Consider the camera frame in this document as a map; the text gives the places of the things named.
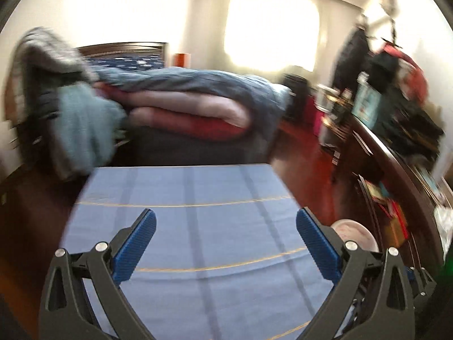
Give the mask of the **teal patterned bag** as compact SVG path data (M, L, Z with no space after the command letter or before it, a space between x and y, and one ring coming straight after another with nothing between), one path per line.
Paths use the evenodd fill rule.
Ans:
M358 78L358 89L352 108L352 114L361 120L367 128L372 129L378 118L381 94L368 83L369 75L362 71Z

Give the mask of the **blue striped table cloth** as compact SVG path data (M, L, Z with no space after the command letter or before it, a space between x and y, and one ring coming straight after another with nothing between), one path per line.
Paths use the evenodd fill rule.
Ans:
M295 339L332 283L296 230L297 201L270 165L102 167L62 236L110 241L145 209L157 230L121 289L157 339Z

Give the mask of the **dark blue blanket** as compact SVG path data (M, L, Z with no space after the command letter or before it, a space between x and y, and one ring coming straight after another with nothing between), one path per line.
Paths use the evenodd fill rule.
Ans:
M161 68L126 71L92 65L97 77L123 91L187 91L213 94L237 101L251 110L262 135L269 137L287 110L291 90L257 75L226 71Z

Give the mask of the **folded pink red quilt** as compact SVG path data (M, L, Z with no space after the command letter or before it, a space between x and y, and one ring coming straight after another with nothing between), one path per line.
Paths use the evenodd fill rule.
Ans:
M186 91L121 91L98 81L97 92L128 110L130 123L206 141L232 141L249 130L253 117L241 103Z

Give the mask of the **red black hanging bag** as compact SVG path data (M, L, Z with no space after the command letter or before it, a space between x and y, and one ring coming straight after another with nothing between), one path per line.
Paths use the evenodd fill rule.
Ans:
M428 83L423 70L414 60L395 45L385 42L375 55L385 53L397 59L397 68L393 81L402 94L410 101L422 106L428 99Z

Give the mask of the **light blue fleece garment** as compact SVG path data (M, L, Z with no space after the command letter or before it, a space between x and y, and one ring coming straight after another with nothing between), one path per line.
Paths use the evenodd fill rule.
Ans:
M108 164L127 117L119 103L100 97L85 82L56 89L57 115L48 123L57 175L70 180Z

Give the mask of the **dark bed base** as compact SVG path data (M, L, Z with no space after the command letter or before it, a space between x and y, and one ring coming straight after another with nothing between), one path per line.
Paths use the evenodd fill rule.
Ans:
M233 141L205 141L149 127L127 132L110 163L112 167L173 167L265 163L276 141L278 126L267 136L254 129Z

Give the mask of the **grey fuzzy garment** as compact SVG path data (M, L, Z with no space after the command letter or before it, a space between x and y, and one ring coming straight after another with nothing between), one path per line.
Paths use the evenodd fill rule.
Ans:
M5 92L5 115L14 124L22 123L29 112L26 98L31 92L27 86L32 68L59 75L75 73L88 83L98 79L79 50L52 30L35 27L25 32L15 47Z

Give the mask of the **black hanging jacket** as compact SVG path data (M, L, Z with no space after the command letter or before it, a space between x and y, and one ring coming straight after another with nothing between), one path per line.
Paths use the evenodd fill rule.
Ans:
M340 93L349 89L355 94L358 85L357 78L368 55L369 43L366 31L356 28L338 55L332 87L339 90Z

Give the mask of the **dark wooden dresser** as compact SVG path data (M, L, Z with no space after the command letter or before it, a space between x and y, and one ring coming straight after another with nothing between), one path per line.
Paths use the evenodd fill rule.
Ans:
M405 265L440 273L443 249L428 194L402 159L360 120L352 119L340 148L332 192L338 220L364 225L380 249L398 248Z

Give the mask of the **wooden bed headboard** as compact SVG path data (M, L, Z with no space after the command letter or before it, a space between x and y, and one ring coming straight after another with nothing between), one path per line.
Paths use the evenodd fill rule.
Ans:
M166 42L131 41L104 44L92 44L78 47L79 52L87 58L115 58L118 56L152 56L158 55L168 66L168 44Z

